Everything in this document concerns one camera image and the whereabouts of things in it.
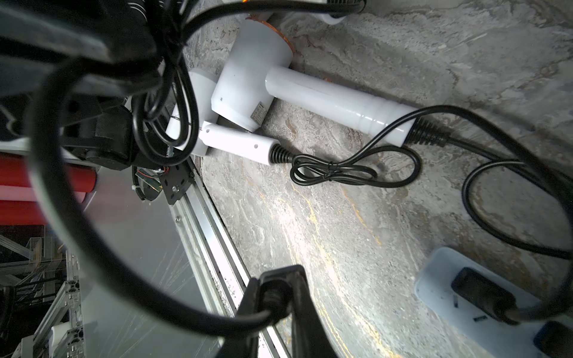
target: white handle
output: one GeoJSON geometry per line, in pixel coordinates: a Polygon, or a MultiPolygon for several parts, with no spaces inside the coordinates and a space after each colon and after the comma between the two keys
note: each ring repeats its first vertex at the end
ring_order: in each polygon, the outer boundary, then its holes
{"type": "Polygon", "coordinates": [[[222,125],[207,124],[206,122],[199,133],[199,138],[209,147],[236,154],[268,166],[270,165],[270,149],[275,144],[280,144],[276,139],[238,131],[222,125]]]}
{"type": "MultiPolygon", "coordinates": [[[[274,97],[371,136],[416,110],[281,66],[269,70],[265,85],[274,97]]],[[[401,147],[413,124],[412,119],[400,125],[383,140],[401,147]]]]}

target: gray stone surface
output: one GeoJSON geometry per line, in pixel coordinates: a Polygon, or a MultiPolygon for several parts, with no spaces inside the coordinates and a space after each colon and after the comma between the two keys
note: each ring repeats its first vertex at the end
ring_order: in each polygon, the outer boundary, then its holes
{"type": "MultiPolygon", "coordinates": [[[[562,0],[389,0],[369,1],[364,13],[336,26],[304,14],[275,15],[270,22],[296,48],[293,69],[420,107],[469,108],[571,173],[571,13],[562,0]]],[[[204,27],[186,50],[189,64],[220,72],[239,25],[240,17],[231,17],[204,27]]],[[[463,120],[435,119],[457,136],[500,148],[463,120]]],[[[352,155],[370,139],[279,100],[261,133],[331,159],[352,155]]],[[[423,173],[390,190],[297,187],[287,165],[268,167],[216,150],[201,160],[207,188],[250,273],[303,264],[340,357],[488,356],[413,295],[414,277],[440,246],[539,297],[549,295],[566,268],[562,260],[504,245],[471,221],[460,188],[482,159],[453,147],[413,148],[423,173]]],[[[411,170],[398,155],[368,162],[387,179],[411,170]]],[[[570,247],[556,202],[513,173],[493,170],[474,194],[478,208],[506,232],[570,247]]],[[[290,343],[288,330],[282,333],[290,343]]]]}

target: black object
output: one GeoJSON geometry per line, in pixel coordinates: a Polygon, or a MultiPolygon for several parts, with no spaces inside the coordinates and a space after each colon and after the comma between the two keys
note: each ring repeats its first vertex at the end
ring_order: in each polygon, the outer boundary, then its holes
{"type": "Polygon", "coordinates": [[[364,2],[356,0],[336,1],[336,3],[328,4],[260,0],[216,6],[186,22],[195,3],[196,0],[190,0],[186,3],[184,9],[180,9],[175,1],[171,1],[166,2],[165,7],[161,9],[158,5],[159,3],[146,2],[146,17],[151,33],[154,35],[156,42],[163,45],[159,47],[159,54],[165,62],[165,69],[163,71],[163,84],[155,93],[154,98],[152,93],[148,92],[133,99],[134,136],[142,153],[154,163],[162,166],[173,166],[185,161],[197,142],[199,134],[198,110],[187,66],[182,56],[182,50],[184,44],[199,28],[217,18],[238,13],[305,11],[348,15],[360,12],[364,8],[364,2]],[[164,107],[169,90],[173,86],[180,116],[180,131],[177,139],[170,138],[165,132],[165,127],[162,127],[157,121],[159,110],[164,107]],[[189,114],[187,113],[185,99],[189,105],[189,114]],[[148,101],[151,102],[151,105],[146,108],[148,101]],[[150,143],[148,139],[149,132],[153,132],[164,144],[170,147],[178,146],[185,141],[187,141],[187,144],[183,151],[175,150],[172,156],[167,156],[157,151],[150,143]]]}
{"type": "Polygon", "coordinates": [[[145,200],[145,195],[143,194],[143,190],[141,188],[137,188],[139,186],[139,178],[137,176],[138,168],[131,167],[131,181],[136,186],[135,193],[138,195],[140,200],[145,200]]]}
{"type": "Polygon", "coordinates": [[[464,267],[452,282],[452,289],[494,320],[519,324],[505,316],[508,309],[516,308],[515,296],[477,271],[464,267]]]}
{"type": "Polygon", "coordinates": [[[159,181],[169,205],[173,205],[177,200],[181,199],[191,186],[195,176],[193,174],[194,167],[195,165],[193,165],[191,158],[187,158],[181,164],[167,167],[165,172],[159,175],[159,181]]]}
{"type": "Polygon", "coordinates": [[[67,57],[107,70],[85,76],[76,92],[121,97],[160,84],[156,42],[126,1],[3,0],[0,23],[0,96],[35,90],[67,57]]]}
{"type": "Polygon", "coordinates": [[[0,340],[6,340],[6,328],[10,323],[16,299],[16,289],[12,286],[2,286],[0,290],[0,340]]]}
{"type": "Polygon", "coordinates": [[[66,127],[61,144],[80,159],[114,170],[132,163],[131,112],[123,107],[66,127]]]}
{"type": "MultiPolygon", "coordinates": [[[[320,323],[301,265],[264,272],[251,278],[237,315],[271,312],[274,322],[292,314],[292,356],[336,358],[320,323]]],[[[258,335],[225,340],[217,358],[256,358],[258,335]]]]}
{"type": "Polygon", "coordinates": [[[547,322],[533,344],[551,358],[573,358],[573,330],[559,322],[547,322]]]}
{"type": "MultiPolygon", "coordinates": [[[[375,144],[373,142],[375,142],[378,138],[379,136],[370,141],[356,155],[340,162],[327,162],[326,160],[306,154],[295,156],[293,153],[276,144],[270,151],[270,162],[293,163],[293,167],[291,169],[291,178],[295,183],[303,186],[314,185],[325,182],[326,180],[331,180],[351,185],[400,187],[407,185],[416,179],[420,173],[421,168],[417,154],[408,148],[396,149],[396,147],[373,147],[375,144]],[[399,182],[382,182],[376,179],[376,173],[373,168],[354,165],[356,160],[364,159],[368,155],[383,151],[397,151],[408,155],[414,162],[414,170],[412,174],[410,174],[408,178],[399,182]],[[305,174],[303,171],[304,169],[310,171],[311,175],[305,174]]],[[[438,145],[440,147],[444,147],[446,144],[452,144],[490,159],[491,162],[480,165],[467,176],[461,190],[462,202],[472,219],[482,229],[487,231],[495,238],[507,243],[508,245],[518,247],[522,250],[528,250],[533,253],[562,259],[571,259],[572,256],[570,251],[526,243],[520,239],[511,237],[508,234],[501,232],[499,229],[482,219],[473,207],[473,204],[470,200],[470,192],[473,184],[475,183],[476,179],[485,171],[496,167],[505,167],[517,173],[532,184],[538,186],[538,188],[544,190],[547,194],[554,196],[554,194],[545,187],[537,175],[526,168],[524,162],[517,159],[503,159],[501,156],[486,149],[480,148],[466,140],[452,138],[450,137],[449,131],[438,128],[436,125],[422,117],[416,119],[416,122],[412,126],[404,144],[438,145]]],[[[557,169],[552,168],[551,170],[562,181],[564,191],[571,192],[573,188],[573,179],[557,169]]]]}
{"type": "MultiPolygon", "coordinates": [[[[179,9],[176,6],[166,9],[162,13],[148,11],[147,15],[161,16],[167,22],[157,22],[165,27],[152,25],[151,32],[155,34],[155,41],[167,49],[162,53],[164,59],[169,59],[174,69],[177,66],[183,67],[177,55],[178,48],[189,39],[195,31],[213,19],[231,15],[234,13],[250,11],[276,11],[276,10],[300,10],[329,12],[329,13],[350,13],[355,6],[346,5],[318,5],[284,1],[249,1],[245,3],[232,3],[209,9],[197,15],[194,19],[183,25],[183,22],[171,21],[177,18],[179,9]],[[179,38],[164,36],[169,32],[179,32],[179,38]]],[[[183,15],[190,13],[188,6],[183,10],[183,15]]],[[[208,335],[221,335],[226,337],[243,337],[246,334],[254,333],[273,321],[271,313],[267,310],[251,314],[249,316],[238,316],[236,318],[218,317],[215,315],[199,312],[193,308],[182,305],[177,300],[162,293],[157,288],[149,286],[145,280],[126,267],[118,257],[105,245],[92,228],[81,209],[73,197],[69,183],[63,170],[62,160],[58,147],[58,122],[59,113],[62,111],[67,95],[73,87],[88,73],[101,73],[113,76],[110,67],[102,64],[94,64],[93,61],[76,59],[62,62],[57,69],[47,76],[42,85],[34,94],[34,99],[26,114],[26,125],[31,137],[31,151],[29,156],[29,168],[31,182],[34,189],[38,191],[41,198],[40,205],[48,218],[54,225],[56,232],[66,242],[70,249],[81,255],[83,265],[87,272],[94,277],[99,277],[103,284],[114,290],[122,297],[131,300],[160,318],[163,318],[174,325],[191,329],[208,335]]],[[[183,81],[188,79],[188,74],[183,74],[183,81]]],[[[163,83],[169,88],[172,80],[163,79],[163,83]]],[[[188,93],[188,100],[193,93],[188,93]]],[[[561,180],[537,157],[526,148],[513,140],[499,128],[489,123],[482,117],[465,109],[447,105],[428,107],[410,113],[390,124],[378,136],[378,139],[387,135],[391,130],[406,121],[432,113],[446,112],[461,116],[485,132],[492,135],[497,141],[513,152],[518,159],[528,165],[536,173],[539,180],[545,185],[548,191],[552,192],[566,212],[567,218],[573,227],[573,197],[570,191],[564,190],[561,180]]],[[[192,126],[195,125],[197,112],[193,110],[191,115],[192,126]]],[[[190,136],[189,147],[192,147],[196,137],[190,136]]],[[[515,317],[516,321],[527,321],[553,316],[565,311],[570,301],[568,299],[569,288],[573,281],[573,266],[570,266],[566,277],[556,294],[550,300],[542,302],[534,307],[520,310],[508,310],[507,315],[515,317]]]]}
{"type": "MultiPolygon", "coordinates": [[[[505,242],[508,245],[517,247],[522,250],[531,251],[536,254],[552,256],[555,258],[561,259],[571,259],[571,252],[563,249],[556,249],[553,247],[546,247],[540,245],[534,245],[531,243],[524,242],[520,239],[514,238],[509,236],[506,233],[501,232],[499,229],[485,221],[480,217],[477,211],[474,209],[472,201],[470,200],[470,194],[476,179],[483,174],[485,171],[496,168],[496,167],[505,167],[516,174],[523,177],[525,180],[531,182],[532,184],[536,185],[538,188],[545,191],[547,194],[555,196],[552,192],[548,191],[543,184],[543,182],[537,177],[537,175],[533,174],[531,171],[527,170],[525,164],[521,160],[515,159],[502,159],[500,156],[487,151],[483,148],[479,148],[472,143],[468,143],[467,141],[463,141],[460,139],[449,138],[448,143],[456,145],[460,148],[466,149],[468,151],[474,152],[478,155],[481,155],[485,158],[491,160],[491,162],[487,162],[485,164],[480,165],[476,169],[474,169],[465,179],[464,185],[462,186],[461,194],[462,194],[462,202],[468,214],[472,217],[472,219],[485,231],[489,234],[494,236],[495,238],[505,242]]],[[[559,170],[552,169],[553,172],[561,179],[564,190],[570,190],[573,188],[573,179],[571,179],[566,174],[560,172],[559,170]]]]}
{"type": "MultiPolygon", "coordinates": [[[[192,6],[194,2],[190,1],[187,4],[192,6]]],[[[292,11],[300,7],[314,12],[330,12],[335,9],[337,11],[334,12],[352,12],[356,8],[356,6],[284,1],[245,2],[207,10],[195,17],[195,21],[191,20],[187,23],[186,28],[192,25],[188,32],[191,36],[204,24],[225,15],[250,11],[292,11]]],[[[183,10],[183,15],[189,14],[190,11],[191,8],[187,7],[183,10]]],[[[100,65],[81,58],[64,61],[44,79],[26,111],[26,133],[31,138],[28,157],[30,181],[36,190],[39,190],[38,196],[42,198],[40,206],[58,233],[58,237],[64,240],[71,250],[78,253],[83,267],[91,276],[99,277],[102,284],[107,285],[132,304],[175,326],[206,335],[224,337],[242,337],[265,328],[272,322],[266,311],[246,317],[220,317],[183,305],[165,295],[161,290],[150,286],[146,280],[140,278],[118,259],[83,216],[63,169],[58,147],[58,122],[62,109],[67,105],[68,93],[84,76],[100,69],[100,65]]],[[[197,120],[197,116],[191,118],[192,122],[197,120]]],[[[191,140],[196,140],[196,138],[189,139],[189,146],[191,146],[191,140]]]]}
{"type": "MultiPolygon", "coordinates": [[[[9,131],[13,138],[24,135],[23,117],[29,103],[30,94],[28,93],[0,98],[0,113],[6,121],[2,130],[9,131]]],[[[122,106],[124,103],[124,98],[76,94],[72,96],[70,103],[65,108],[60,124],[62,127],[66,127],[86,119],[92,119],[100,116],[103,111],[122,106]]]]}

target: black cable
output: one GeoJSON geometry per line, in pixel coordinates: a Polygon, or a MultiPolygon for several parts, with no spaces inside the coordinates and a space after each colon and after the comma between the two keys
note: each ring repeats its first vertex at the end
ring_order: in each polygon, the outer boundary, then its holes
{"type": "MultiPolygon", "coordinates": [[[[245,4],[230,8],[225,8],[223,5],[219,7],[219,10],[207,10],[195,21],[190,21],[191,26],[186,26],[189,36],[213,19],[240,12],[298,10],[298,6],[303,11],[314,12],[357,9],[356,6],[310,6],[298,2],[261,1],[255,6],[251,4],[244,6],[245,4]]],[[[175,44],[182,48],[181,44],[177,42],[175,44]]],[[[133,98],[134,134],[138,146],[145,155],[160,165],[169,166],[185,160],[195,145],[198,134],[198,110],[187,67],[180,57],[180,51],[168,51],[164,55],[164,60],[168,59],[172,64],[176,64],[174,66],[177,74],[175,85],[177,89],[179,86],[181,88],[180,95],[177,96],[180,120],[188,120],[187,105],[191,111],[191,130],[187,146],[185,150],[178,151],[167,159],[151,146],[143,127],[146,122],[144,119],[148,119],[147,122],[152,121],[145,110],[147,95],[133,98]]],[[[91,277],[123,299],[178,327],[205,335],[244,337],[271,324],[272,313],[267,310],[236,318],[221,317],[195,310],[165,295],[123,264],[83,216],[64,172],[58,129],[59,116],[65,112],[63,109],[69,101],[73,87],[84,75],[97,70],[92,67],[92,63],[92,61],[81,58],[73,58],[60,64],[38,87],[25,114],[26,132],[30,137],[30,155],[28,156],[30,181],[42,212],[58,233],[58,237],[66,243],[67,247],[80,255],[82,265],[91,277]]],[[[157,107],[162,107],[164,104],[160,102],[164,96],[160,93],[159,97],[161,100],[158,101],[157,107]]]]}
{"type": "Polygon", "coordinates": [[[182,107],[184,108],[185,104],[180,104],[180,99],[182,99],[183,96],[188,99],[193,98],[194,100],[193,90],[189,85],[183,86],[183,91],[179,91],[178,86],[179,82],[188,81],[190,83],[186,66],[184,66],[185,71],[180,70],[181,64],[184,63],[182,51],[185,43],[198,29],[215,19],[233,14],[262,11],[301,11],[311,13],[331,13],[344,16],[360,12],[365,5],[365,2],[361,0],[342,0],[336,4],[315,4],[281,0],[237,2],[212,7],[211,9],[198,14],[187,24],[184,24],[183,22],[186,20],[186,14],[188,15],[190,13],[195,3],[196,1],[190,1],[184,9],[177,9],[182,11],[182,15],[180,16],[178,12],[175,11],[177,8],[175,6],[175,1],[166,2],[164,9],[161,9],[155,2],[146,2],[148,23],[150,24],[152,34],[158,43],[160,55],[165,62],[165,70],[163,72],[163,84],[156,91],[155,98],[152,101],[151,109],[149,111],[146,111],[145,103],[151,95],[150,93],[134,98],[134,102],[137,105],[137,111],[134,110],[134,135],[141,151],[154,163],[163,166],[173,166],[186,160],[197,142],[199,126],[198,112],[194,112],[191,108],[191,113],[189,113],[190,117],[187,117],[187,113],[182,112],[182,107]],[[169,137],[165,128],[161,126],[158,120],[160,110],[165,106],[174,81],[180,114],[179,123],[181,126],[179,137],[175,140],[169,137]],[[187,124],[189,122],[191,122],[192,127],[197,128],[197,131],[193,131],[193,129],[191,129],[190,132],[188,131],[187,124]],[[189,138],[189,140],[182,152],[177,152],[172,157],[169,157],[166,154],[164,155],[159,153],[153,148],[147,139],[147,132],[143,129],[143,123],[150,123],[151,128],[148,129],[152,130],[156,136],[169,147],[182,145],[185,143],[187,138],[189,138]]]}
{"type": "Polygon", "coordinates": [[[400,148],[393,145],[373,148],[380,139],[381,137],[379,136],[374,137],[358,151],[358,153],[340,162],[327,162],[324,159],[309,154],[296,155],[292,160],[291,179],[296,184],[302,186],[333,181],[342,184],[369,185],[379,188],[403,187],[416,180],[422,168],[422,162],[418,154],[408,148],[400,148]],[[378,174],[374,169],[355,164],[359,160],[381,152],[396,152],[407,155],[414,163],[414,169],[410,176],[398,182],[385,182],[377,180],[378,174]],[[305,174],[304,170],[310,171],[313,175],[305,174]]]}
{"type": "MultiPolygon", "coordinates": [[[[372,168],[356,166],[354,165],[354,163],[356,163],[356,161],[360,159],[365,158],[368,155],[373,154],[374,152],[377,152],[376,151],[377,148],[373,148],[374,144],[376,144],[379,140],[384,138],[392,130],[396,129],[401,124],[410,121],[412,119],[418,119],[422,116],[431,115],[434,113],[451,113],[453,115],[459,116],[473,123],[480,129],[482,129],[484,132],[489,134],[491,137],[493,137],[495,140],[497,140],[511,153],[513,153],[517,158],[515,160],[501,160],[501,157],[497,156],[496,154],[493,154],[482,148],[476,147],[471,143],[467,143],[465,141],[456,139],[445,140],[445,138],[441,137],[443,134],[440,134],[433,129],[427,130],[426,131],[427,133],[419,131],[415,139],[413,140],[410,139],[411,143],[421,142],[425,144],[438,144],[442,146],[445,145],[446,143],[452,143],[461,148],[465,148],[467,150],[470,150],[472,152],[483,155],[484,157],[493,160],[493,162],[484,164],[483,166],[480,166],[479,168],[474,170],[468,176],[466,182],[464,183],[464,188],[462,189],[463,193],[462,200],[464,200],[464,206],[466,206],[466,209],[468,209],[468,212],[470,213],[472,218],[480,226],[482,226],[484,230],[488,231],[497,238],[500,238],[503,241],[509,243],[510,245],[521,247],[526,250],[529,249],[530,251],[533,252],[548,254],[554,257],[570,259],[571,258],[570,251],[553,249],[549,247],[542,247],[536,245],[530,246],[529,244],[523,241],[511,238],[501,233],[493,226],[482,220],[476,214],[469,201],[469,192],[475,178],[479,174],[483,173],[484,171],[492,167],[506,166],[511,170],[516,171],[518,174],[522,175],[526,179],[530,180],[532,183],[536,184],[540,188],[543,188],[547,193],[549,193],[555,199],[557,199],[557,201],[561,205],[561,208],[565,211],[573,239],[573,190],[572,190],[573,186],[571,185],[571,183],[573,183],[573,179],[567,177],[565,174],[559,171],[549,168],[539,158],[537,158],[533,153],[527,150],[523,145],[518,143],[515,139],[511,138],[509,135],[507,135],[505,132],[497,128],[495,125],[493,125],[483,117],[467,109],[451,105],[436,105],[432,107],[422,108],[412,113],[409,113],[389,124],[385,129],[383,129],[380,133],[378,133],[366,146],[364,146],[360,151],[358,151],[358,153],[356,153],[355,155],[346,160],[342,160],[336,163],[327,162],[323,159],[309,155],[293,156],[292,154],[290,154],[288,151],[286,151],[284,148],[281,147],[273,147],[271,149],[270,158],[274,160],[275,163],[278,162],[284,163],[292,161],[293,165],[291,168],[291,178],[295,183],[301,185],[313,185],[324,182],[326,180],[334,180],[334,178],[336,178],[339,179],[337,180],[338,182],[346,184],[389,187],[386,185],[397,184],[397,183],[378,182],[375,180],[376,177],[372,174],[374,172],[372,168]],[[522,168],[520,168],[520,166],[527,166],[530,171],[523,170],[522,168]],[[316,176],[305,175],[301,171],[301,169],[303,168],[309,169],[316,176]],[[361,172],[364,175],[367,176],[369,175],[370,177],[365,178],[363,175],[356,176],[356,175],[345,174],[345,172],[349,171],[361,172]]],[[[413,179],[415,179],[415,177],[419,174],[419,167],[420,167],[419,158],[411,150],[402,153],[407,155],[409,155],[409,153],[413,153],[413,155],[411,155],[410,158],[412,158],[412,160],[414,161],[414,171],[407,179],[399,182],[402,183],[405,181],[409,183],[413,179]]],[[[559,285],[558,289],[551,298],[542,301],[541,303],[534,305],[532,307],[508,310],[507,312],[505,312],[505,314],[508,318],[517,322],[543,320],[549,317],[559,315],[565,312],[571,305],[573,305],[573,294],[570,292],[572,282],[573,282],[573,261],[570,260],[568,271],[565,277],[563,278],[562,283],[559,285]]]]}
{"type": "Polygon", "coordinates": [[[483,220],[478,213],[475,211],[473,207],[472,201],[470,200],[470,192],[472,189],[472,185],[475,183],[476,179],[483,174],[485,171],[490,170],[496,167],[506,167],[512,168],[515,166],[523,166],[524,163],[519,160],[493,160],[491,162],[487,162],[485,164],[480,165],[476,169],[474,169],[468,177],[464,181],[464,185],[462,186],[462,202],[464,203],[464,208],[468,212],[469,216],[485,231],[487,231],[492,236],[496,237],[503,242],[518,247],[522,250],[527,250],[536,254],[552,256],[556,258],[562,258],[566,260],[571,259],[571,252],[565,250],[554,249],[551,247],[533,245],[530,243],[526,243],[522,240],[512,238],[509,235],[501,232],[490,223],[483,220]]]}
{"type": "Polygon", "coordinates": [[[135,186],[135,193],[138,195],[139,199],[141,201],[145,200],[145,194],[143,193],[143,190],[141,190],[141,188],[139,187],[139,178],[137,176],[138,173],[138,168],[137,167],[131,167],[131,181],[133,182],[134,186],[135,186]]]}
{"type": "Polygon", "coordinates": [[[224,5],[212,7],[194,17],[181,32],[181,41],[187,42],[189,38],[201,27],[209,22],[235,14],[242,13],[260,13],[260,12],[281,12],[296,11],[305,13],[329,13],[336,16],[345,16],[353,13],[359,13],[364,9],[364,1],[341,1],[340,3],[309,3],[301,1],[282,1],[282,0],[257,0],[247,2],[233,2],[224,5]]]}
{"type": "Polygon", "coordinates": [[[44,79],[25,113],[30,137],[30,182],[44,216],[58,237],[80,256],[90,277],[124,300],[178,327],[204,335],[242,337],[271,324],[269,311],[228,318],[201,312],[164,294],[123,264],[83,215],[64,171],[59,117],[65,113],[74,85],[89,70],[87,60],[66,60],[44,79]]]}

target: coiled cable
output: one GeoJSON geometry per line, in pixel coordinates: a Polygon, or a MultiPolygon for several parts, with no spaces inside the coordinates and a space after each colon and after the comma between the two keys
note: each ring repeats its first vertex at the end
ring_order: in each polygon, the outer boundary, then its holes
{"type": "Polygon", "coordinates": [[[483,117],[460,107],[451,105],[436,105],[432,107],[422,108],[389,124],[385,129],[380,131],[368,144],[360,149],[355,155],[340,162],[328,162],[321,158],[312,155],[288,155],[284,149],[273,147],[271,150],[271,158],[282,159],[283,162],[292,163],[291,179],[303,186],[314,185],[328,180],[337,181],[339,183],[350,185],[370,185],[375,187],[400,187],[411,183],[420,173],[421,161],[419,156],[409,148],[397,147],[374,147],[376,143],[382,140],[392,130],[396,129],[401,124],[417,119],[410,134],[406,138],[405,144],[437,144],[444,146],[445,144],[457,145],[466,150],[482,155],[492,162],[476,168],[466,179],[462,188],[462,200],[470,216],[480,225],[484,230],[494,235],[496,238],[531,252],[549,255],[552,257],[569,259],[570,265],[568,271],[563,278],[562,283],[559,285],[556,292],[548,300],[527,308],[512,309],[505,312],[506,316],[513,321],[526,322],[543,320],[553,317],[565,312],[571,305],[573,305],[573,294],[571,294],[571,283],[573,282],[573,261],[571,260],[571,252],[562,249],[554,249],[551,247],[544,247],[539,245],[532,245],[525,243],[519,239],[512,238],[489,223],[483,220],[474,210],[470,201],[470,189],[476,178],[488,169],[505,166],[510,170],[518,173],[533,184],[539,186],[541,189],[552,195],[561,208],[565,211],[567,220],[569,222],[571,233],[573,233],[573,179],[569,178],[564,173],[550,168],[537,158],[533,153],[527,150],[524,146],[518,143],[515,139],[511,138],[501,129],[484,119],[483,117]],[[498,155],[479,148],[471,143],[460,139],[450,137],[450,134],[428,123],[422,116],[431,115],[434,113],[451,113],[459,116],[472,124],[478,126],[484,132],[489,134],[511,153],[515,155],[515,159],[503,159],[498,155]],[[412,174],[400,182],[384,182],[376,179],[376,172],[374,169],[367,166],[359,166],[355,163],[358,160],[372,155],[377,152],[394,151],[408,155],[414,162],[414,170],[412,174]],[[308,170],[311,174],[304,173],[303,170],[308,170]]]}
{"type": "MultiPolygon", "coordinates": [[[[168,14],[164,14],[164,17],[171,21],[176,18],[178,13],[173,8],[175,2],[166,0],[164,3],[165,11],[168,12],[168,14]]],[[[187,3],[192,6],[195,2],[189,1],[187,3]]],[[[232,6],[222,5],[207,10],[198,15],[199,20],[191,20],[187,24],[187,26],[191,26],[187,34],[191,36],[202,25],[216,18],[235,13],[272,10],[296,11],[299,9],[298,7],[301,7],[303,11],[315,12],[336,10],[336,12],[349,13],[357,9],[356,6],[346,5],[310,4],[309,6],[307,3],[293,1],[257,1],[254,3],[254,6],[251,3],[239,3],[238,6],[229,4],[232,6]]],[[[159,14],[157,9],[153,11],[147,11],[148,19],[159,14]]],[[[176,46],[181,47],[182,43],[184,42],[175,42],[176,46]]],[[[177,95],[180,114],[185,114],[180,121],[189,120],[186,113],[187,105],[191,111],[191,130],[187,148],[170,158],[166,158],[150,145],[143,128],[146,125],[144,123],[153,121],[145,107],[147,95],[134,98],[134,133],[136,134],[136,142],[145,155],[149,155],[150,159],[159,165],[170,166],[186,160],[189,156],[189,152],[197,140],[198,111],[189,74],[185,62],[180,58],[180,52],[169,51],[166,54],[168,54],[169,61],[174,65],[177,75],[175,87],[179,90],[179,86],[181,86],[182,90],[177,95]]],[[[59,145],[59,119],[60,114],[65,113],[64,108],[76,83],[86,74],[97,72],[99,65],[82,58],[71,58],[62,62],[38,87],[26,110],[26,133],[30,137],[29,176],[45,217],[53,226],[58,237],[71,251],[80,256],[82,266],[90,277],[108,287],[124,300],[160,319],[204,335],[223,337],[245,337],[267,327],[274,322],[274,315],[268,310],[235,318],[222,317],[201,312],[164,294],[122,263],[83,215],[64,171],[59,145]]],[[[172,81],[165,81],[164,78],[164,83],[169,83],[171,86],[172,81]]],[[[161,99],[158,101],[159,107],[163,106],[161,101],[161,99]]]]}

